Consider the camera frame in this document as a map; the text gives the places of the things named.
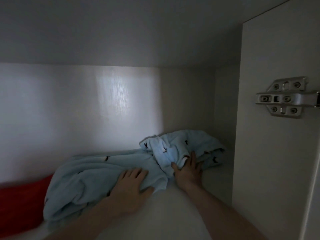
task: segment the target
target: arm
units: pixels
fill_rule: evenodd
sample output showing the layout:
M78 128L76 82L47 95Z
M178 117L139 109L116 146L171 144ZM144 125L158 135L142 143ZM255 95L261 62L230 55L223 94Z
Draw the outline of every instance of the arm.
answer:
M197 207L212 239L265 240L266 238L232 207L207 192L201 183L201 166L196 165L196 155L191 153L179 170L172 164L178 186L184 190Z
M143 193L139 190L147 174L148 171L142 169L122 172L109 197L45 240L95 239L114 219L135 212L152 195L152 187Z

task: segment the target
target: metal hinge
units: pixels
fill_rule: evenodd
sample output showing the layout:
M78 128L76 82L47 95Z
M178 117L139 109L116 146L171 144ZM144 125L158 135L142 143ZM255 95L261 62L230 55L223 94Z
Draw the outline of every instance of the metal hinge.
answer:
M257 93L256 104L266 105L272 116L299 118L303 107L320 107L320 92L305 92L306 76L274 80L266 92Z

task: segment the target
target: patterned blue cloth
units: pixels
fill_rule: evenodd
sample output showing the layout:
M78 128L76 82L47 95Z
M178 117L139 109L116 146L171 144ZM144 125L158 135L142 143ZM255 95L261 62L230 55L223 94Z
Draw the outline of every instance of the patterned blue cloth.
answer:
M141 190L153 186L154 192L166 189L168 178L173 177L171 162L179 168L195 151L202 169L219 165L224 151L220 142L203 131L181 130L140 143L142 149L95 156L76 156L69 159L54 173L45 198L43 217L54 222L83 210L107 197L120 173L126 169L149 170Z

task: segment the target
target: red fabric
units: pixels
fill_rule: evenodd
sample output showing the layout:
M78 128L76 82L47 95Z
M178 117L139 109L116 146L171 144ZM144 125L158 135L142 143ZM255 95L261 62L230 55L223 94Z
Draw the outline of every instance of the red fabric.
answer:
M30 184L0 189L0 238L38 227L52 175Z

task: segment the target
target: forearm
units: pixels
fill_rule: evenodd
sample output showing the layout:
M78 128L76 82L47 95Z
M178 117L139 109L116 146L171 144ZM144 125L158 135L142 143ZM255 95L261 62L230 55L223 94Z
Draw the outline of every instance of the forearm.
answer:
M250 222L205 189L191 185L186 192L197 207L212 239L265 240Z
M48 236L45 240L95 239L119 215L115 207L113 207L114 204L109 201L108 198L101 201L74 222L57 230L57 232Z

